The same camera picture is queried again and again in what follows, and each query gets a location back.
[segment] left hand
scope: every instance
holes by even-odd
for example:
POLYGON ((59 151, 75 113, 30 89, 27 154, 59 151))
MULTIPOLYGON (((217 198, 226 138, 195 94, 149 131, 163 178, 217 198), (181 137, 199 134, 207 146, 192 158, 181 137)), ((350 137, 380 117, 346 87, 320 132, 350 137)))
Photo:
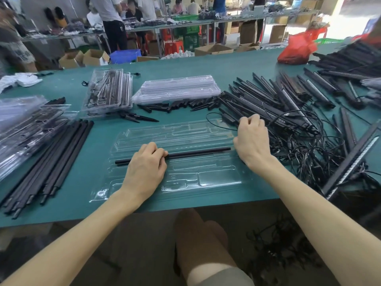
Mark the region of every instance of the left hand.
POLYGON ((163 180, 167 168, 164 157, 167 155, 168 151, 157 148, 154 142, 143 144, 132 157, 119 191, 132 195, 140 204, 143 203, 163 180))

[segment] green table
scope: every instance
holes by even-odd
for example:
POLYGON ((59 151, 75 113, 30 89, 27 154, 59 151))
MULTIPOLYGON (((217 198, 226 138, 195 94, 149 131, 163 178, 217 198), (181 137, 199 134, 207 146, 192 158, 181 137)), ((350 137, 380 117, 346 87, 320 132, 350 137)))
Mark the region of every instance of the green table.
MULTIPOLYGON (((329 53, 336 44, 321 45, 319 52, 329 53)), ((211 74, 222 90, 228 89, 237 76, 244 80, 252 80, 252 72, 265 78, 274 78, 278 71, 285 71, 290 76, 303 73, 304 66, 288 66, 277 64, 277 57, 282 49, 250 51, 232 54, 210 55, 204 57, 178 58, 170 60, 149 61, 141 63, 122 64, 110 66, 123 68, 130 72, 140 72, 141 76, 134 77, 133 89, 137 91, 146 80, 178 78, 186 76, 197 76, 211 74)), ((5 97, 18 97, 27 95, 44 95, 46 99, 66 97, 67 104, 72 104, 73 110, 81 108, 86 88, 81 85, 83 80, 88 81, 91 77, 93 67, 69 69, 58 71, 54 75, 42 77, 43 81, 29 88, 17 87, 1 94, 5 97)), ((134 108, 134 112, 148 115, 145 111, 134 108)), ((171 124, 177 122, 188 122, 205 120, 207 110, 189 112, 189 109, 174 110, 170 114, 165 112, 153 112, 151 117, 160 120, 159 124, 171 124)), ((337 113, 338 107, 327 112, 330 116, 337 113)), ((370 122, 380 117, 379 111, 366 108, 358 111, 358 114, 370 122)), ((360 136, 368 128, 368 125, 352 118, 356 134, 360 136)), ((96 210, 102 202, 89 202, 92 189, 97 186, 96 182, 103 173, 102 167, 108 158, 110 148, 117 134, 132 127, 144 127, 153 125, 149 122, 136 124, 122 119, 99 120, 86 140, 76 162, 74 163, 68 177, 56 197, 49 199, 45 206, 34 203, 24 209, 17 220, 0 214, 0 227, 47 223, 53 221, 64 221, 83 219, 96 210)), ((373 152, 380 152, 381 145, 377 145, 373 152)), ((379 159, 376 154, 367 158, 369 170, 380 171, 379 159)), ((12 187, 25 172, 28 164, 17 169, 0 183, 0 198, 12 187)), ((236 202, 259 201, 264 199, 275 199, 278 196, 272 188, 258 177, 252 187, 239 190, 223 191, 219 193, 205 193, 198 196, 187 196, 180 199, 168 199, 155 201, 149 199, 139 211, 161 211, 168 209, 199 207, 218 204, 229 204, 236 202)))

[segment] blue shirt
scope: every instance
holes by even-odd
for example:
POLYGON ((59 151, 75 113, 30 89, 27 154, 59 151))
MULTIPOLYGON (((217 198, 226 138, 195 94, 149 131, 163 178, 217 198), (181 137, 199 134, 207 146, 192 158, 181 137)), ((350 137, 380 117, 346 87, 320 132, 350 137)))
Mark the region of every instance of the blue shirt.
POLYGON ((224 13, 224 12, 226 12, 225 0, 214 0, 214 2, 213 2, 213 10, 215 10, 216 13, 224 13))

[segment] black hair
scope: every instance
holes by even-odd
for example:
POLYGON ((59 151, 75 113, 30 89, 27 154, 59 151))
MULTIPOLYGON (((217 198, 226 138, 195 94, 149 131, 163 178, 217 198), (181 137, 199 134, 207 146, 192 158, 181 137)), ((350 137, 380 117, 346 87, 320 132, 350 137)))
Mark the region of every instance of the black hair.
POLYGON ((132 3, 134 3, 135 7, 138 6, 138 3, 136 3, 135 0, 127 0, 127 4, 132 4, 132 3))
POLYGON ((86 7, 90 9, 90 0, 85 0, 86 7))
POLYGON ((56 20, 54 19, 54 15, 53 15, 53 12, 50 8, 45 8, 44 9, 44 13, 45 13, 45 16, 46 18, 51 21, 51 22, 55 22, 56 20))
POLYGON ((56 13, 58 19, 61 20, 65 18, 64 12, 62 11, 60 7, 55 7, 54 12, 56 13))

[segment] pile of black rods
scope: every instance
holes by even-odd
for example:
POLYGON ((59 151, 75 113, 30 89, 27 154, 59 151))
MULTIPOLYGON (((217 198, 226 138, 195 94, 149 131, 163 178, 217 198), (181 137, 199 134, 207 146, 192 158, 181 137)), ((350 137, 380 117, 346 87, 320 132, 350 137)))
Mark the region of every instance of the pile of black rods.
POLYGON ((4 213, 16 219, 22 209, 30 205, 40 194, 40 204, 55 195, 67 177, 94 122, 74 121, 67 125, 46 146, 29 171, 19 180, 2 200, 4 213))

